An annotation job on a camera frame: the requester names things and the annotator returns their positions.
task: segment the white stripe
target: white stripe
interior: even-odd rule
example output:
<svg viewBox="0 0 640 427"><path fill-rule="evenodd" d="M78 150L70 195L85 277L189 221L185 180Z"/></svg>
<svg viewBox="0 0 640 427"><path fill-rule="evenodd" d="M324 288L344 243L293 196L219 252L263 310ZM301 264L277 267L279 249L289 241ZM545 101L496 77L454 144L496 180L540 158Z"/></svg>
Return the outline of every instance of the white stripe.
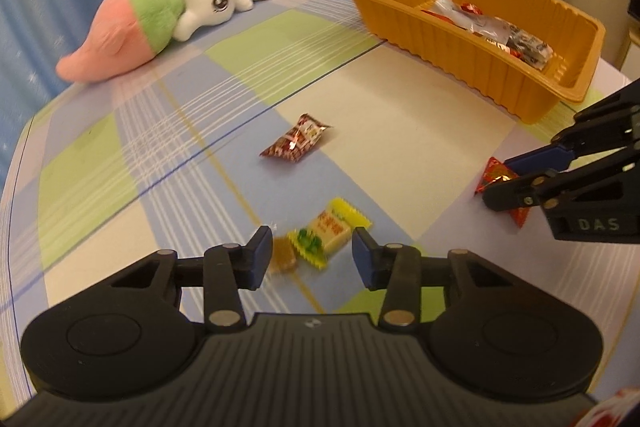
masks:
<svg viewBox="0 0 640 427"><path fill-rule="evenodd" d="M368 38L369 38L369 36L363 36L362 41L365 41L365 40L366 40L366 39L368 39ZM331 45L333 45L333 46L340 45L340 44L341 44L341 42L342 42L342 40L343 40L343 39L339 39L338 41L335 41L335 40L334 40L334 42L333 42L332 44L330 44L329 46L326 46L326 47L330 47ZM309 65L308 65L308 67L307 67L305 70L303 70L303 71L305 71L305 72L306 72L307 70L312 70L313 68L315 68L316 63L318 63L319 61L322 61L323 59L324 59L324 58L320 58L319 60L314 61L312 64L309 64ZM270 78L271 78L271 77L268 77L266 80L263 80L263 81L259 82L257 85L260 85L260 84L263 84L263 83L265 83L265 82L268 82L268 80L269 80ZM286 89L290 84L295 83L295 81L297 80L297 78L298 78L298 75L297 75L297 74L290 74L289 76L285 77L285 79L284 79L284 80L281 80L280 82L278 82L278 83L274 86L274 87L276 87L277 89L271 89L269 96L273 95L273 94L274 94L274 93L276 93L276 92L279 92L280 90ZM245 103L241 104L241 105L236 109L236 113L234 113L233 111L231 111L231 112L229 112L229 113L226 113L226 115L225 115L224 117L219 118L219 119L218 119L218 120L216 120L213 124L210 124L210 125L207 127L206 132L204 133L204 136L208 136L208 134L212 133L213 131L216 131L218 128L220 128L221 126L223 126L224 124L226 124L226 123L227 123L227 121L233 120L234 118L238 117L240 114L244 113L245 111L249 110L250 108L254 107L255 105L257 105L257 104L259 104L259 103L262 103L262 102L261 102L261 100L258 100L258 99L257 99L257 97L256 97L256 98L254 98L254 100L256 100L256 101L255 101L254 103L252 103L252 105L250 105L249 107L245 108L244 110L242 110L242 111L240 111L240 112L237 112L237 111L238 111L238 109L240 109L240 108L242 108L243 106L247 105L247 103L248 103L248 102L245 102ZM210 110L210 111L207 113L207 115L212 114L212 113L213 113L213 111L211 111L211 110ZM187 140L187 142L185 143L185 147L189 147L189 146L193 145L193 143L194 143L194 142L195 142L195 139L193 139L193 138L192 138L192 139L188 139L188 140ZM159 162L156 162L155 164L153 164L153 165L152 165L152 169L156 169L156 168L157 168L157 167L162 163L162 161L164 161L164 160L165 160L165 158L163 158L163 159L162 159L162 160L160 160ZM134 169L134 168L136 168L136 167L138 167L138 165L133 165L133 166L132 166L132 169ZM105 184L105 185L103 186L103 190L102 190L102 191L95 191L95 192L92 194L92 196L90 196L89 198L85 198L85 200L84 200L84 202L83 202L83 208L84 208L85 206L87 206L87 207L91 207L91 206L92 206L92 204L94 204L94 200L101 200L101 199L102 199L103 194L104 194L104 193L106 193L106 192L109 192L109 191L113 188L113 185L116 185L116 184L120 181L120 179L119 179L117 176L114 176L114 178L115 178L115 179L114 179L111 183L107 183L107 184ZM63 217L62 221L64 221L65 219L66 219L66 220L68 220L68 221L71 221L71 217L70 217L70 216L65 216L65 217ZM60 224L60 226L61 226L61 227L62 227L62 226L64 226L64 227L65 227L65 228L67 228L67 229L69 229L69 228L73 229L73 228L75 228L75 227L80 227L80 226L81 226L81 223L61 223L61 224Z"/></svg>
<svg viewBox="0 0 640 427"><path fill-rule="evenodd" d="M160 101L158 100L158 98L156 97L156 94L154 92L148 92L147 91L146 92L146 97L148 98L148 101L150 102L150 105L153 108L155 108L156 112L160 112L160 114L161 114L162 105L161 105ZM140 104L141 104L141 107L142 107L142 104L145 104L145 101L144 101L144 99L142 97L140 98ZM150 110L147 112L146 108L145 108L144 112L149 115L150 119L152 118ZM171 141L174 142L174 147L176 147L179 150L181 150L181 152L182 152L182 154L184 156L188 156L188 151L182 146L182 144L180 144L180 142L177 142L177 140L175 138L172 138ZM237 242L239 241L240 243L242 243L241 233L238 231L238 229L236 228L235 224L233 224L234 232L232 232L231 230L229 230L228 224L225 222L225 219L223 219L223 217L221 216L220 209L219 209L218 206L219 205L222 206L222 204L220 203L220 200L218 199L218 196L213 192L213 190L211 190L211 187L209 186L209 184L202 183L204 181L204 178L202 177L202 173L200 172L200 169L198 168L198 165L195 164L195 165L193 165L191 167L192 167L192 169L188 169L187 174L195 174L197 172L197 174L200 175L200 179L197 179L197 177L194 176L194 180L196 182L196 185L198 185L198 188L200 190L206 192L207 195L210 196L210 201L213 203L211 205L212 209L213 209L214 213L217 215L217 217L220 220L220 222L222 223L222 225L224 226L225 231L228 234L229 240L230 241L237 241ZM182 178L183 175L184 175L184 173L182 172L182 169L179 169L178 171L174 172L174 176L176 176L178 179ZM167 184L165 183L165 184L160 185L160 186L162 188L164 188L165 185L167 185ZM199 225L201 227L201 230L203 230L204 232L208 232L207 235L209 237L212 237L214 245L219 245L220 243L222 243L221 237L218 235L216 230L213 228L212 224L210 223L210 220L207 219L207 214L204 211L203 207L201 206L200 200L195 196L195 194L191 190L191 186L190 186L189 182L187 181L185 184L182 184L182 188L183 188L183 191L188 192L189 197L191 198L191 202L193 203L192 211L193 211L194 216L198 220L198 223L199 223ZM184 212L184 210L183 210L182 206L180 205L179 201L175 201L174 205L175 205L175 208L180 213ZM198 244L198 251L194 252L194 254L195 255L203 254L207 247L205 247L202 243L199 242L199 240L197 239L197 236L193 233L193 230L191 231L191 233L193 234L194 241L196 241L196 243ZM193 297L194 297L194 300L196 301L196 303L200 304L200 302L199 302L200 301L200 296L201 296L200 292L194 292L193 293ZM253 296L248 296L248 298L245 298L244 300L248 301L249 304L251 304L250 306L248 306L247 303L243 303L242 304L243 307L245 307L246 311L253 312L257 308L256 302L255 302L255 299L254 299Z"/></svg>
<svg viewBox="0 0 640 427"><path fill-rule="evenodd" d="M329 29L330 29L330 30L335 30L335 26L331 26ZM366 40L367 38L369 38L369 36L365 36L362 40L364 41L364 40ZM291 47L297 47L297 46L300 44L300 42L302 42L302 41L294 42L294 43L293 43L292 45L290 45L289 47L290 47L290 48L291 48ZM287 58L285 57L285 58L283 58L282 60L280 60L279 62L283 62L283 61L286 61L286 60L287 60ZM290 62L289 64L287 64L286 68L289 68L289 67L291 67L291 66L292 66L292 65L294 65L294 64L295 64L295 62ZM263 84L263 83L265 83L265 82L268 82L268 81L269 81L269 79L270 79L272 76L275 76L275 75L276 75L276 74L278 74L278 73L279 73L279 71L276 71L276 72L275 72L275 73L273 73L271 76L267 77L267 79L265 79L264 81L259 82L259 83L258 83L257 85L255 85L255 86L252 86L252 88L255 88L255 87L257 87L257 86L259 86L259 85L261 85L261 84ZM229 82L229 81L231 81L231 80L233 80L233 79L234 79L234 77L229 77L225 82ZM246 91L246 92L250 92L250 91L252 91L252 90L253 90L252 88L247 88L245 91ZM161 121L161 122L159 122L159 123L164 124L164 123L166 123L166 120L167 120L167 118L165 118L163 121ZM138 136L136 139L134 139L132 142L130 142L130 143L128 144L128 146L127 146L127 147L123 147L123 152L124 152L124 150L125 150L125 149L127 149L127 153L129 153L129 152L135 152L135 149L136 149L135 145L137 144L137 142L139 142L139 141L140 141L140 136ZM114 158L114 159L111 161L111 163L113 163L113 162L114 162L114 161L116 161L116 160L117 160L117 157L116 157L116 158ZM100 170L106 170L106 169L108 168L108 164L109 164L110 162L105 162L105 163L107 164L107 166L103 166L103 168L102 168L102 169L100 169ZM104 192L107 192L108 190L110 190L110 189L113 187L113 185L116 185L116 184L120 181L120 179L119 179L117 176L114 176L114 177L115 177L116 179L114 179L110 184L107 184L107 186L104 188ZM81 182L81 183L79 183L79 184L76 184L76 185L74 186L73 192L79 192L81 189L83 189L84 187L82 187L82 186L84 185L84 183L85 183L85 182ZM98 199L98 198L101 198L101 197L102 197L102 194L95 194L95 197L94 197L94 198L92 198L92 199ZM65 201L60 201L60 205L61 205L61 206L62 206L62 204L64 204L64 203L65 203ZM90 206L92 203L93 203L93 201L87 201L87 202L86 202L86 206ZM55 208L55 207L56 207L56 206L54 205L54 206L52 207L52 209L50 210L50 212L48 212L47 214L53 214L53 213L54 213L54 211L56 210L56 208ZM47 217L49 217L49 216L48 216L48 215L41 216L41 219L47 219Z"/></svg>

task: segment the candy wrapper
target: candy wrapper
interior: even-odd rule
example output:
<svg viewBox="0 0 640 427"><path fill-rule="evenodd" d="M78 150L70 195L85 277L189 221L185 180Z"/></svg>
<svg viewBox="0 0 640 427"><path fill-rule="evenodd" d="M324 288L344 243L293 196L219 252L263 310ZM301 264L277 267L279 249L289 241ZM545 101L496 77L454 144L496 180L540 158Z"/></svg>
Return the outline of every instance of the candy wrapper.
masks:
<svg viewBox="0 0 640 427"><path fill-rule="evenodd" d="M489 158L489 161L484 168L484 172L482 173L482 178L478 182L478 186L476 187L476 191L474 194L479 194L484 190L484 188L494 182L497 181L508 181L517 178L518 175L509 170L502 162L494 158L493 156ZM524 226L524 222L527 220L527 216L529 216L528 208L514 208L509 211L511 217L515 221L516 225L519 229Z"/></svg>
<svg viewBox="0 0 640 427"><path fill-rule="evenodd" d="M273 145L260 153L260 156L276 156L290 162L297 162L309 152L325 129L330 126L320 123L308 114L303 114L286 134L278 138Z"/></svg>
<svg viewBox="0 0 640 427"><path fill-rule="evenodd" d="M289 237L274 237L269 273L286 273L294 270L298 258Z"/></svg>
<svg viewBox="0 0 640 427"><path fill-rule="evenodd" d="M346 245L356 227L368 229L371 221L342 198L329 202L316 219L287 234L300 257L316 268L325 268L329 257Z"/></svg>
<svg viewBox="0 0 640 427"><path fill-rule="evenodd" d="M623 389L616 396L597 404L575 427L618 427L640 425L640 390Z"/></svg>
<svg viewBox="0 0 640 427"><path fill-rule="evenodd" d="M422 11L482 37L537 70L546 66L554 52L546 42L498 17L484 15L474 4L459 6L452 0L435 0Z"/></svg>

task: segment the red candy wrapper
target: red candy wrapper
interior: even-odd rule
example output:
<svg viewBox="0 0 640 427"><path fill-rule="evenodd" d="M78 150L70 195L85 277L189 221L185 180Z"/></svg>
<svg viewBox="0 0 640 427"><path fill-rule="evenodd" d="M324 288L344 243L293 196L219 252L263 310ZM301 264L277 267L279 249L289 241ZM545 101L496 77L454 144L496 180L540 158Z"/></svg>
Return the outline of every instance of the red candy wrapper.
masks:
<svg viewBox="0 0 640 427"><path fill-rule="evenodd" d="M502 162L500 162L500 160L497 160L496 158L491 156L486 164L486 167L484 168L482 178L480 178L474 194L479 194L487 185L493 182L513 180L517 177L518 175L515 172L509 170L509 168ZM511 214L511 217L513 217L513 220L515 221L518 228L521 229L524 226L524 222L527 220L527 216L529 216L529 209L514 208L513 210L509 211L509 214Z"/></svg>
<svg viewBox="0 0 640 427"><path fill-rule="evenodd" d="M575 427L617 427L640 407L640 390L623 389L616 396L597 404L578 420Z"/></svg>
<svg viewBox="0 0 640 427"><path fill-rule="evenodd" d="M467 13L475 13L476 15L484 15L482 13L482 10L479 9L478 6L476 6L475 4L471 4L470 2L465 2L464 4L461 4L460 7L462 8L463 11L465 11Z"/></svg>
<svg viewBox="0 0 640 427"><path fill-rule="evenodd" d="M295 126L278 138L273 145L262 151L260 156L275 156L290 162L297 162L309 152L309 149L318 142L324 130L329 127L329 125L320 123L305 113L298 118L298 123Z"/></svg>

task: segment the table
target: table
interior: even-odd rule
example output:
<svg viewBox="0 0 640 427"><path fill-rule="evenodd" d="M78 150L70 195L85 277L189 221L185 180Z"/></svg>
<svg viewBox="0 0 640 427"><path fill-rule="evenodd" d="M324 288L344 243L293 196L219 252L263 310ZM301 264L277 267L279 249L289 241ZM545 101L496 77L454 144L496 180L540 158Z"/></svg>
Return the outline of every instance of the table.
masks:
<svg viewBox="0 0 640 427"><path fill-rule="evenodd" d="M640 247L553 240L534 209L523 229L473 190L489 156L540 146L572 114L626 85L600 61L587 100L524 125L453 77L367 33L351 0L270 0L174 43L142 68L72 86L28 123L0 202L0 390L33 393L18 341L39 312L158 248L180 256L304 225L335 196L380 243L425 255L468 248L587 313L606 352L596 397L640 383ZM258 154L308 112L333 126L299 164ZM341 250L242 293L257 311L375 314ZM423 293L423 319L443 307ZM202 319L202 292L182 311Z"/></svg>

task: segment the silver screw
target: silver screw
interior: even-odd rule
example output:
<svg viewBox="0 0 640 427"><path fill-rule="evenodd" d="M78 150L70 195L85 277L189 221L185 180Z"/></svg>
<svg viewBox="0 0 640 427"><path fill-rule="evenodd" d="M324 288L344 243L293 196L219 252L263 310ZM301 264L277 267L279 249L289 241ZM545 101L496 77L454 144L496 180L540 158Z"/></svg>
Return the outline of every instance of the silver screw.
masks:
<svg viewBox="0 0 640 427"><path fill-rule="evenodd" d="M209 315L209 322L214 326L228 328L240 322L240 315L233 310L218 310Z"/></svg>
<svg viewBox="0 0 640 427"><path fill-rule="evenodd" d="M551 198L550 200L546 200L545 204L543 205L547 210L551 209L551 208L556 208L556 206L558 206L559 201L556 200L556 198Z"/></svg>
<svg viewBox="0 0 640 427"><path fill-rule="evenodd" d="M415 321L415 315L406 310L391 310L384 316L385 322L392 326L408 326Z"/></svg>

